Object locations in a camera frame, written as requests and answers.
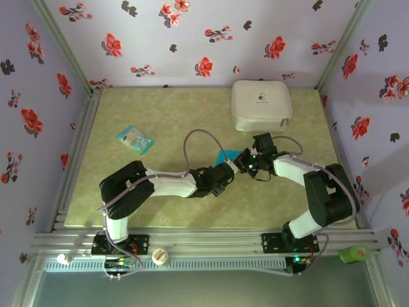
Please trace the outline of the green plastic bottle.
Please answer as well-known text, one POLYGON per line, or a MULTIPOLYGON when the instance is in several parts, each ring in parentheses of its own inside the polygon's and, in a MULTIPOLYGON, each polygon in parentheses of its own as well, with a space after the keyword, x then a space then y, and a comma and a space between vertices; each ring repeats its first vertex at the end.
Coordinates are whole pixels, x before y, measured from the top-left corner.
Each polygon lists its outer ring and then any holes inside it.
POLYGON ((371 256, 371 249, 365 244, 356 244, 339 252, 339 258, 344 264, 364 262, 371 256))

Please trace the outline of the long aluminium frame rail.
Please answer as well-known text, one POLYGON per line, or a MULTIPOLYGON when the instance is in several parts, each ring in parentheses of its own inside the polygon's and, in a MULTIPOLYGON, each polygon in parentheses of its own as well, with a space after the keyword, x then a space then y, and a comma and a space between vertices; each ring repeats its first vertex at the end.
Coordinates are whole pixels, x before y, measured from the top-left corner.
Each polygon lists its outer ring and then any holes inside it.
MULTIPOLYGON (((271 228, 133 228, 132 235, 148 235, 148 252, 163 248, 170 255, 211 257, 217 256, 273 256, 273 255, 316 255, 317 253, 272 253, 264 254, 261 245, 262 233, 280 233, 271 228)), ((72 256, 91 254, 98 228, 61 228, 52 233, 35 236, 32 254, 56 255, 68 253, 72 256)), ((336 255, 342 249, 356 244, 365 244, 373 253, 379 253, 385 244, 370 229, 329 229, 319 233, 317 241, 325 256, 336 255)))

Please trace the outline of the teal cloth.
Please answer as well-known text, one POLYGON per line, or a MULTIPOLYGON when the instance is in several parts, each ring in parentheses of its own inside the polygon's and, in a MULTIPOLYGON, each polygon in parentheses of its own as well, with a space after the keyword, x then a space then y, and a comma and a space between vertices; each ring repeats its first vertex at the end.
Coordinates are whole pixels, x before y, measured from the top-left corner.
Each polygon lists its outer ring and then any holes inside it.
POLYGON ((222 164, 223 162, 225 162, 225 163, 227 163, 229 165, 233 165, 234 160, 240 154, 241 154, 241 151, 239 151, 239 150, 225 150, 224 152, 222 150, 220 150, 214 166, 218 166, 219 164, 222 164))

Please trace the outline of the white zippered pouch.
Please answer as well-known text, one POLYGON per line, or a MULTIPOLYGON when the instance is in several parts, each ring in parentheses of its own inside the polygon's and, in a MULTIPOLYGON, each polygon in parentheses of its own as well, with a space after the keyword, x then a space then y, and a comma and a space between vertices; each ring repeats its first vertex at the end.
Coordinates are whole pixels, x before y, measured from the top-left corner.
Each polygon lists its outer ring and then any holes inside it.
POLYGON ((233 84, 231 118, 242 132, 282 132, 293 114, 288 87, 281 81, 246 81, 233 84))

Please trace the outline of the aluminium corner post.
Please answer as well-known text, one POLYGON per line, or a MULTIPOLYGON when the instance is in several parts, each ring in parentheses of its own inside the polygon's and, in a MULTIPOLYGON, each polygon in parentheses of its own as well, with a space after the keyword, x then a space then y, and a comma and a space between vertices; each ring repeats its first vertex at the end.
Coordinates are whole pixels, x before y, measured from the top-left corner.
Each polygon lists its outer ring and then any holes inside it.
POLYGON ((351 20, 349 21, 340 41, 337 43, 337 48, 328 62, 328 65, 324 69, 324 72, 322 73, 317 85, 314 87, 315 90, 321 91, 328 83, 336 70, 338 62, 342 58, 343 52, 349 46, 351 39, 353 38, 355 32, 359 29, 360 24, 364 20, 368 10, 374 2, 375 0, 359 0, 357 2, 351 20))
POLYGON ((58 26, 58 23, 52 16, 48 5, 45 3, 45 0, 29 0, 29 2, 36 12, 37 16, 39 16, 44 26, 47 28, 47 31, 52 37, 54 43, 58 46, 60 52, 70 65, 70 68, 73 70, 80 84, 85 89, 87 95, 91 97, 93 94, 93 90, 91 89, 91 86, 89 85, 89 82, 87 81, 86 76, 82 71, 79 62, 74 56, 74 53, 70 48, 64 34, 58 26))

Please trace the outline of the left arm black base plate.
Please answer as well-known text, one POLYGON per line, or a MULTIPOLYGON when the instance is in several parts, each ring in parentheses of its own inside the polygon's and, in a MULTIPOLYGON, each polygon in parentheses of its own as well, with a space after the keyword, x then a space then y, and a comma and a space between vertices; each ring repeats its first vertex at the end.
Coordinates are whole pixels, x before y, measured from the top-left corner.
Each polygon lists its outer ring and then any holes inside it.
MULTIPOLYGON (((117 243, 117 245, 121 249, 134 255, 147 255, 149 239, 150 237, 148 235, 129 235, 127 239, 117 243)), ((112 246, 104 233, 98 233, 94 237, 91 254, 93 256, 123 255, 120 250, 112 246)))

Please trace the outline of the light blue snack packet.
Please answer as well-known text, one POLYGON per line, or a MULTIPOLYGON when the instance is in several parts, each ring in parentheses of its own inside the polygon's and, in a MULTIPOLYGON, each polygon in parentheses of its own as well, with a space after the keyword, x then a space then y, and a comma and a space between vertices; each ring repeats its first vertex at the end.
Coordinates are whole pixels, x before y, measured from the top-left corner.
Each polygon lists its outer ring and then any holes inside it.
POLYGON ((133 125, 129 125, 117 134, 116 139, 135 150, 139 155, 144 155, 155 144, 154 139, 147 138, 133 125))

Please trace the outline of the white round cap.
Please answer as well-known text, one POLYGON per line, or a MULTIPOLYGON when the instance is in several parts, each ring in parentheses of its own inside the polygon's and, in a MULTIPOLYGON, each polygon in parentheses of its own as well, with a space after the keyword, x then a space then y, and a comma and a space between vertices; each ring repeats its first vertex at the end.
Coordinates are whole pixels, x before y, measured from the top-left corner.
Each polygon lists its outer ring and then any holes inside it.
POLYGON ((154 249, 151 259, 159 267, 167 266, 170 261, 169 253, 163 248, 154 249))

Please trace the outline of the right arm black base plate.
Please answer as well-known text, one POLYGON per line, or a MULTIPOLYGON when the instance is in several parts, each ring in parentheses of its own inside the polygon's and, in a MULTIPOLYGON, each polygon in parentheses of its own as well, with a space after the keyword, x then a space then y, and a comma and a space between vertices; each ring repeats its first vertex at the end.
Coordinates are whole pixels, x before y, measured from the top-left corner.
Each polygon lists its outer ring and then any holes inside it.
POLYGON ((301 239, 285 239, 282 233, 262 233, 261 245, 264 254, 317 253, 320 251, 317 238, 313 235, 301 239))

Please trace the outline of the aluminium side rail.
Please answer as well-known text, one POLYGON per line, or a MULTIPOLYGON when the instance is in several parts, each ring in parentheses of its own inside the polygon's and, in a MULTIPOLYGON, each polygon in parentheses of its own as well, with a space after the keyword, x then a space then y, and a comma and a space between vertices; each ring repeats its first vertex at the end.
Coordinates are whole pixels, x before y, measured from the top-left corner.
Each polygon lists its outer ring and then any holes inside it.
POLYGON ((77 177, 80 172, 82 160, 86 151, 93 122, 100 103, 102 90, 94 90, 85 100, 71 149, 68 154, 67 164, 63 171, 61 183, 53 204, 50 220, 47 225, 47 233, 52 233, 58 228, 65 228, 66 215, 75 189, 77 177))

